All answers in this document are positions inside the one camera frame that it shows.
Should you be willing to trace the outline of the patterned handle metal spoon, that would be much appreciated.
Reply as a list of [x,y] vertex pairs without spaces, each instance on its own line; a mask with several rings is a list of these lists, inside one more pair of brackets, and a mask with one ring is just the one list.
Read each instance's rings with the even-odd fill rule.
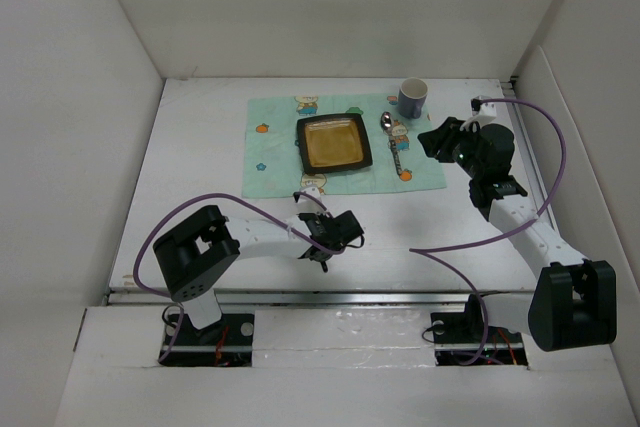
[[402,175],[402,173],[403,173],[403,169],[402,169],[402,166],[401,166],[401,162],[400,162],[400,158],[399,158],[396,142],[394,140],[394,136],[393,136],[393,132],[392,132],[392,130],[393,130],[393,119],[391,117],[391,114],[388,111],[385,111],[385,112],[382,113],[382,115],[380,117],[380,126],[381,126],[381,129],[383,130],[383,132],[386,134],[386,136],[388,138],[389,149],[391,151],[391,155],[392,155],[392,158],[393,158],[396,174],[397,174],[398,177],[400,177]]

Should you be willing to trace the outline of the purple white cup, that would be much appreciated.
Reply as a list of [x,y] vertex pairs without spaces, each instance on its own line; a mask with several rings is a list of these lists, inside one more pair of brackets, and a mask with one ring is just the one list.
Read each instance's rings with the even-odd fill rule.
[[404,80],[398,93],[398,113],[407,119],[419,119],[428,95],[427,84],[419,78]]

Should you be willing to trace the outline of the black square plate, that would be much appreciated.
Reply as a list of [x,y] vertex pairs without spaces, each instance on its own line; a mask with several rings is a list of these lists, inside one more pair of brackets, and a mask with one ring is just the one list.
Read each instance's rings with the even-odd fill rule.
[[338,113],[299,119],[296,136],[305,174],[339,173],[373,165],[368,134],[360,114]]

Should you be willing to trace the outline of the green cartoon cloth placemat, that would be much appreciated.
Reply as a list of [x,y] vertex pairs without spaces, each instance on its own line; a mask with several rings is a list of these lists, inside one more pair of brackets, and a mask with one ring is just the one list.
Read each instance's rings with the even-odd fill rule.
[[[287,197],[315,185],[323,194],[382,194],[441,189],[446,186],[442,167],[428,159],[417,135],[432,129],[429,114],[405,119],[396,112],[397,99],[389,93],[273,97],[248,103],[242,196]],[[403,173],[397,176],[380,117],[393,119]],[[357,113],[368,134],[373,165],[339,173],[308,175],[303,172],[296,136],[299,119],[315,115]]]

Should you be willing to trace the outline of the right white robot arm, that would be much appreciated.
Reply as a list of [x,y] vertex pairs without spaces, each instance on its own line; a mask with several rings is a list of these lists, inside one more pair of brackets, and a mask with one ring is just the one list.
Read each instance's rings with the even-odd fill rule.
[[533,338],[545,352],[612,343],[617,335],[616,273],[588,259],[539,219],[511,175],[513,133],[454,117],[419,134],[427,157],[455,163],[469,176],[472,204],[510,241],[536,279],[533,294],[470,295],[458,326],[483,341],[498,327]]

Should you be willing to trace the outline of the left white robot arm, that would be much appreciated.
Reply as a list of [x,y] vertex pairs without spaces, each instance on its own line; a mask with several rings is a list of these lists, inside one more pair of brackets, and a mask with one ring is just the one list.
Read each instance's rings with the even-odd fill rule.
[[353,241],[364,240],[354,214],[299,213],[281,226],[270,220],[228,218],[205,206],[162,235],[153,251],[170,298],[182,305],[188,331],[201,343],[222,334],[214,285],[238,260],[286,257],[326,263]]

